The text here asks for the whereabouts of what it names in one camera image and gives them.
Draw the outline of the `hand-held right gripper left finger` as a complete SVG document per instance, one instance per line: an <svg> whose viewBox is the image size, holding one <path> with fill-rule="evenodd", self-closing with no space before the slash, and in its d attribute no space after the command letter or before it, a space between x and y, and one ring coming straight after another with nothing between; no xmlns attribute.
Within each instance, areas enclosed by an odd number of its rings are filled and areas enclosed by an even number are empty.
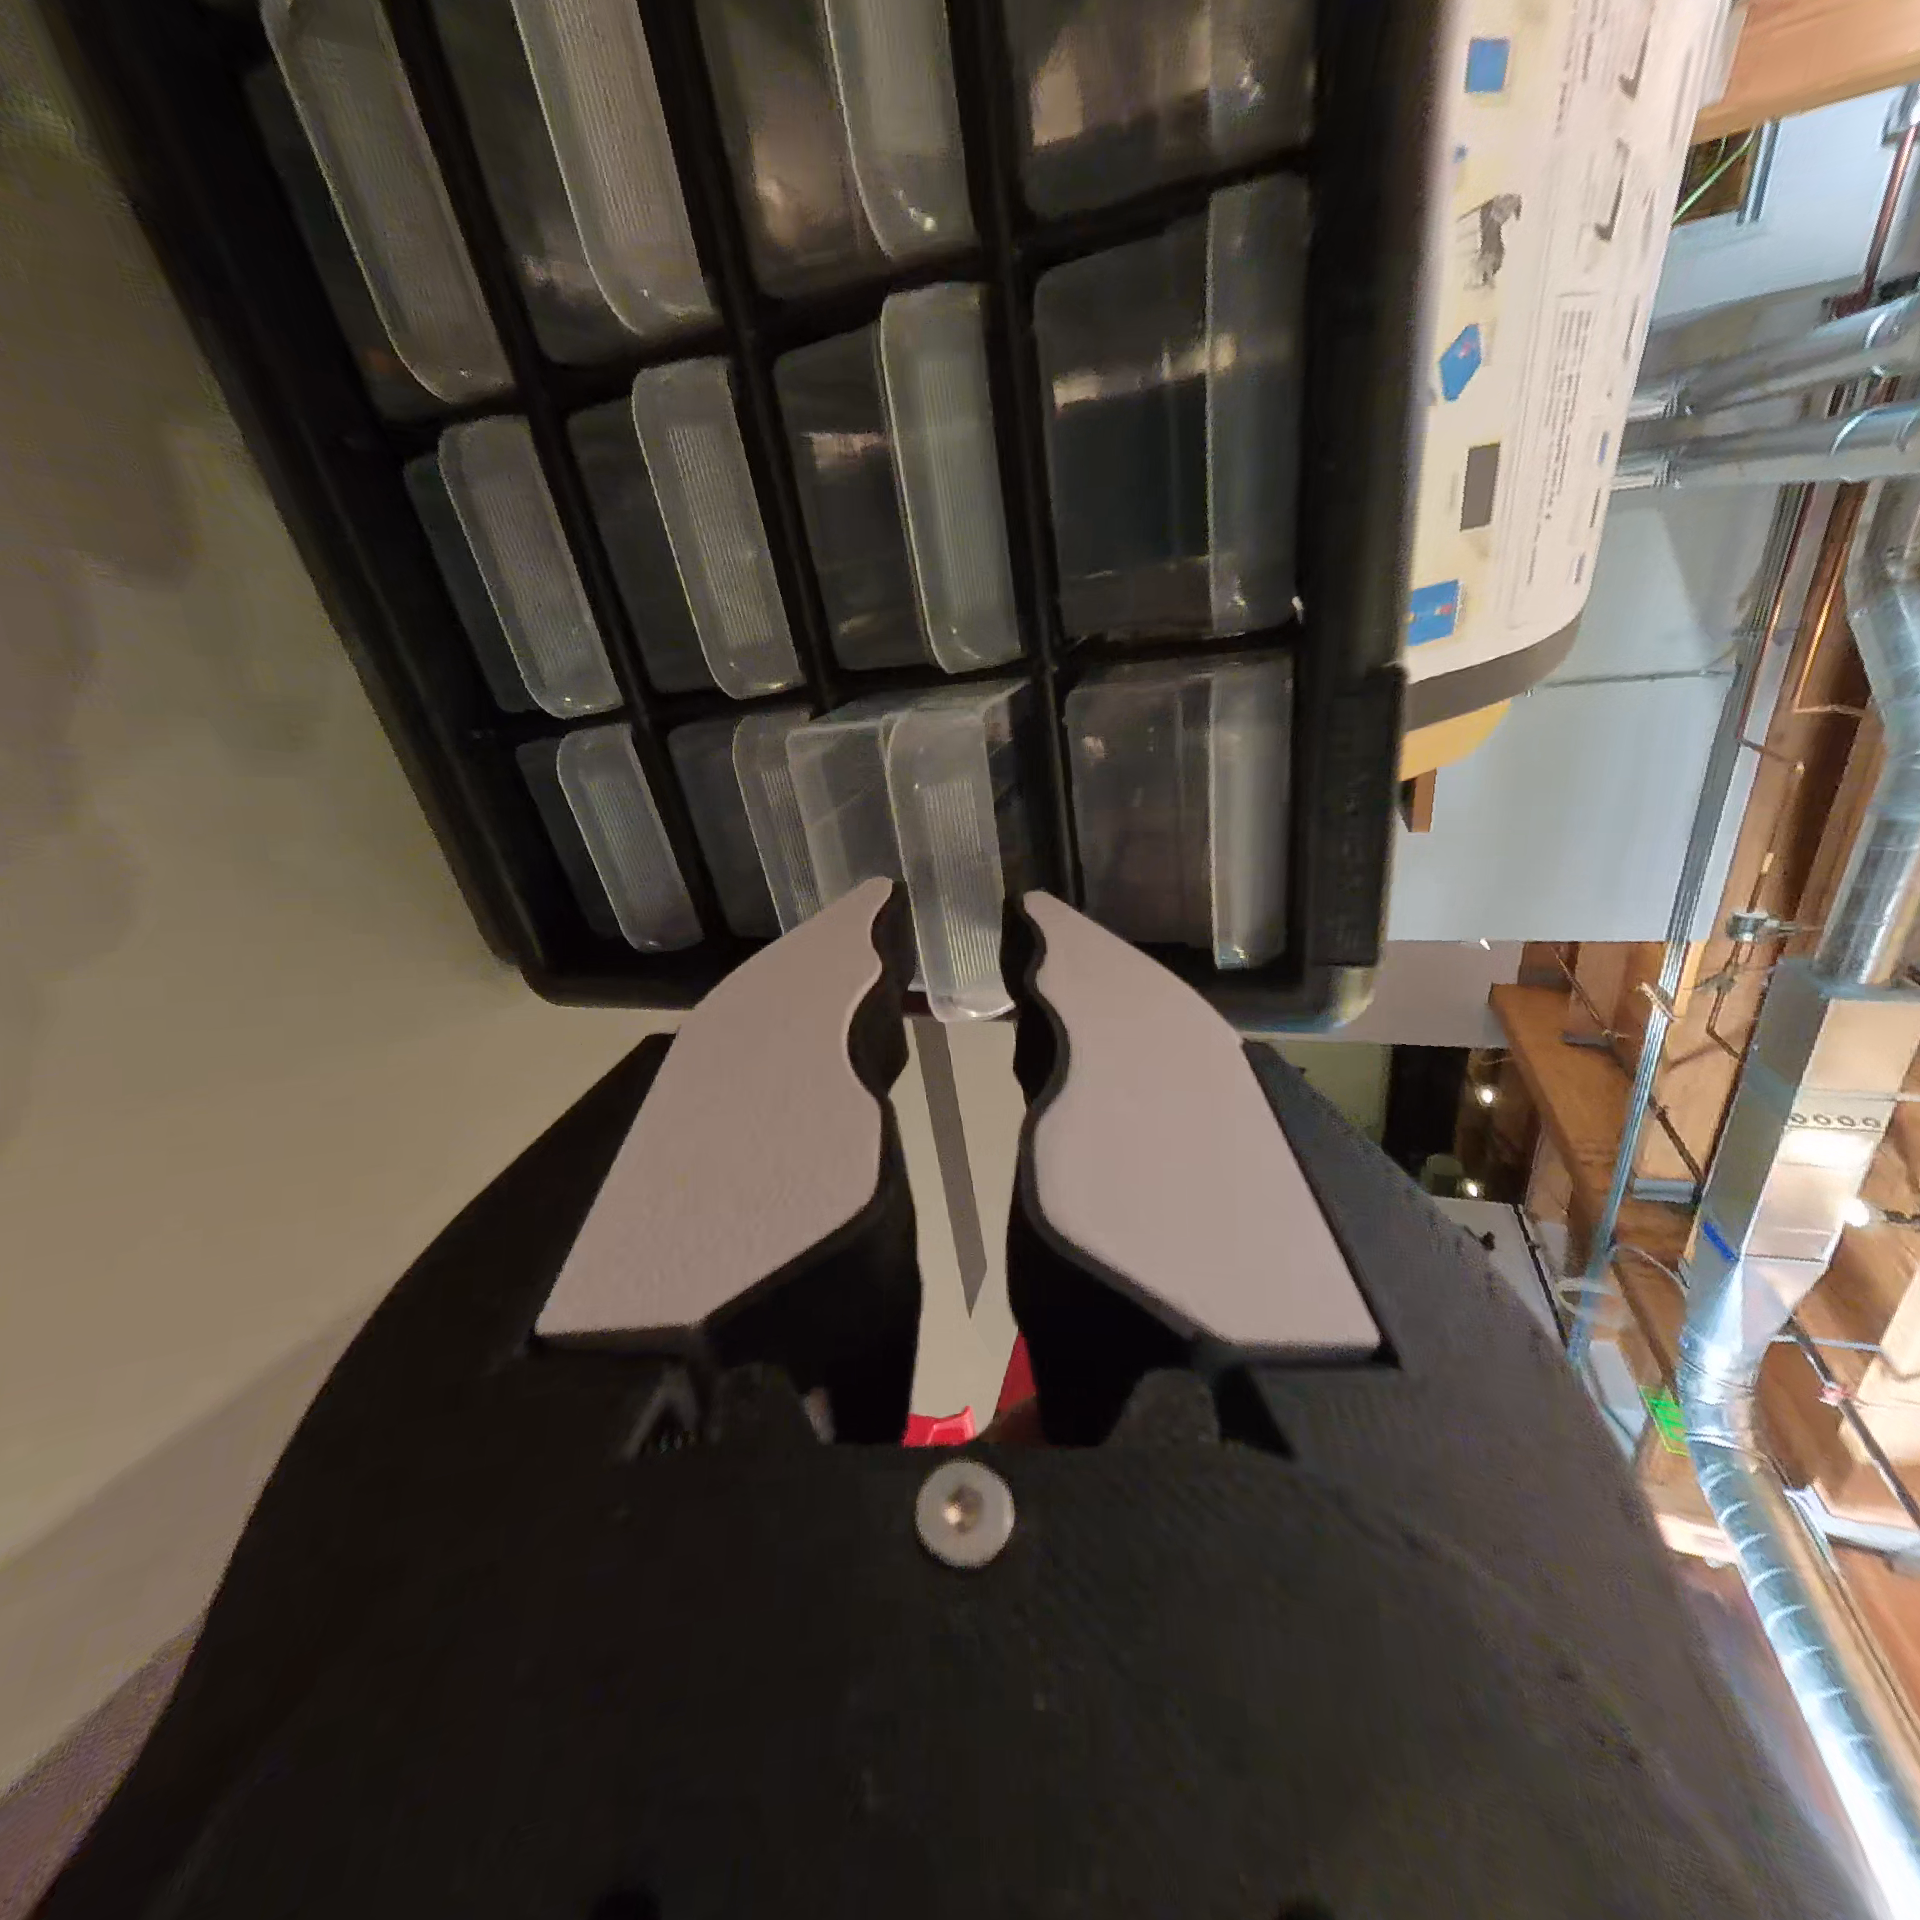
<svg viewBox="0 0 1920 1920"><path fill-rule="evenodd" d="M554 1351L777 1369L843 1445L904 1442L919 1220L893 1089L908 901L864 880L682 1021L536 1319Z"/></svg>

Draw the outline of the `grid of clear cabinet drawers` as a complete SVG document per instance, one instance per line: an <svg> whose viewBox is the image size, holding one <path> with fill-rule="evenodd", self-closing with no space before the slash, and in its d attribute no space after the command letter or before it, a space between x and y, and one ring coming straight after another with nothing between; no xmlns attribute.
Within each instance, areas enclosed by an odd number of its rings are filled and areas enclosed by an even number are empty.
<svg viewBox="0 0 1920 1920"><path fill-rule="evenodd" d="M1285 655L1295 776L1315 5L257 16L247 103L477 668L561 728L520 762L601 938L817 914L785 743L883 693L1034 687L1027 889L1083 911L1091 672Z"/></svg>

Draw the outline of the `black drawer cabinet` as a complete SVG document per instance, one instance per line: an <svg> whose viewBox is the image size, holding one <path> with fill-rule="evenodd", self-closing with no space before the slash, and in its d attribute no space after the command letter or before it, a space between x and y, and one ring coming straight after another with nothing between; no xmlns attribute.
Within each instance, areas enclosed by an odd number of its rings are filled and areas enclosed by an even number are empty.
<svg viewBox="0 0 1920 1920"><path fill-rule="evenodd" d="M401 482L417 415L375 400L244 82L259 5L50 5L135 214L290 520L324 609L421 798L480 938L552 1000L680 1010L749 948L601 938L554 857L520 752L554 721L498 706ZM1357 1017L1385 946L1401 760L1401 616L1425 138L1443 5L1315 5L1315 119L1291 776L1295 926L1277 976L1148 948L1242 1031Z"/></svg>

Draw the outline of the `small clear plastic drawer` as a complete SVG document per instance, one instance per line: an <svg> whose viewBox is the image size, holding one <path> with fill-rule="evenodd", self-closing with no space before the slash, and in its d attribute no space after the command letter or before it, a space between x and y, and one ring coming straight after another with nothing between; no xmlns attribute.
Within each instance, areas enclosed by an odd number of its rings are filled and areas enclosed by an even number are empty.
<svg viewBox="0 0 1920 1920"><path fill-rule="evenodd" d="M818 905L864 880L904 884L914 988L948 1023L997 1018L1008 896L1041 882L1029 792L1036 693L1015 678L883 693L800 721L785 760Z"/></svg>

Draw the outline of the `silver rectangular duct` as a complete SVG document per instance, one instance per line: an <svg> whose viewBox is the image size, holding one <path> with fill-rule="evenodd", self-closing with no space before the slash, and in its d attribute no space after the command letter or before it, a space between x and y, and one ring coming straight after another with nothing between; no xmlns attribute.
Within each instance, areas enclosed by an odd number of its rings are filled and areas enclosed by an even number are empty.
<svg viewBox="0 0 1920 1920"><path fill-rule="evenodd" d="M1915 1045L1914 990L1833 988L1801 958L1773 969L1701 1190L1691 1280L1828 1265Z"/></svg>

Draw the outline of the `silver spiral ventilation duct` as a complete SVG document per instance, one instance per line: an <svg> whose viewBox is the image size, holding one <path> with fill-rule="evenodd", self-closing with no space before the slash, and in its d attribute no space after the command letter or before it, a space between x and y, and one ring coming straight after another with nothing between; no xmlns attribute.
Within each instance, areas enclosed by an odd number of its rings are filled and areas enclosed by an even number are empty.
<svg viewBox="0 0 1920 1920"><path fill-rule="evenodd" d="M1884 758L1826 924L1811 958L1801 958L1833 988L1914 990L1895 976L1915 926L1915 519L1915 479L1874 484L1845 572L1847 616ZM1720 1280L1691 1280L1685 1260L1676 1394L1698 1489L1736 1553L1840 1807L1885 1906L1911 1912L1915 1717L1847 1599L1820 1529L1787 1497L1760 1430L1764 1356L1824 1271L1753 1261Z"/></svg>

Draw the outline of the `large clear plastic drawer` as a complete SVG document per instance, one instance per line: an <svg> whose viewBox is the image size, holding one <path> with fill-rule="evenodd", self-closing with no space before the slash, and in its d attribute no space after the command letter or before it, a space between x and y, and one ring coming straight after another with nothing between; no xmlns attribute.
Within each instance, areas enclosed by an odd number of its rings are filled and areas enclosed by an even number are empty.
<svg viewBox="0 0 1920 1920"><path fill-rule="evenodd" d="M1087 911L1217 969L1276 961L1290 926L1285 655L1107 665L1065 697Z"/></svg>

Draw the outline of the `silver ceiling pipes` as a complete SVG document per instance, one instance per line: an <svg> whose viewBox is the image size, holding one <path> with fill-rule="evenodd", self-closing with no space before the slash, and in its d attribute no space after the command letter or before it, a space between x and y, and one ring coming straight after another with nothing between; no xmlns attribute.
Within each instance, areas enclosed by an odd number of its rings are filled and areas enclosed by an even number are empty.
<svg viewBox="0 0 1920 1920"><path fill-rule="evenodd" d="M1911 482L1917 292L1648 374L1613 492Z"/></svg>

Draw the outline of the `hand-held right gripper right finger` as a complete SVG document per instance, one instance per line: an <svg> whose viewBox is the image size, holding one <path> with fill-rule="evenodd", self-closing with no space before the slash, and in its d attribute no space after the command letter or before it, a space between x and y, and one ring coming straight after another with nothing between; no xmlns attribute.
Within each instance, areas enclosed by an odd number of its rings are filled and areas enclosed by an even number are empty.
<svg viewBox="0 0 1920 1920"><path fill-rule="evenodd" d="M1153 1376L1221 1416L1269 1366L1381 1359L1381 1320L1237 1033L1057 894L1010 908L1018 990L1005 1286L1057 1448L1104 1445Z"/></svg>

